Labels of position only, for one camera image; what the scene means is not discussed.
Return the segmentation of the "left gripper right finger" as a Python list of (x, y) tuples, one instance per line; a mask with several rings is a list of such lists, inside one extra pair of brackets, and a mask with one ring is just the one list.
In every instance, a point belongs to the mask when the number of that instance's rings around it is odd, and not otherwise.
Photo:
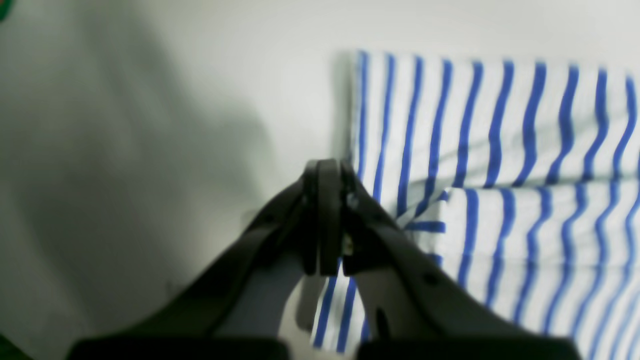
[(428, 259), (364, 189), (347, 162), (317, 164), (318, 271), (338, 264), (369, 323), (362, 351), (573, 351), (484, 308)]

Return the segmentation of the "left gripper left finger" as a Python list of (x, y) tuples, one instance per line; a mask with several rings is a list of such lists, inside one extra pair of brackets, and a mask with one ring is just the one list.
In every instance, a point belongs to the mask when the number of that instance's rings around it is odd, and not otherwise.
[(286, 301), (318, 261), (318, 162), (263, 207), (247, 229), (169, 305), (75, 351), (285, 351)]

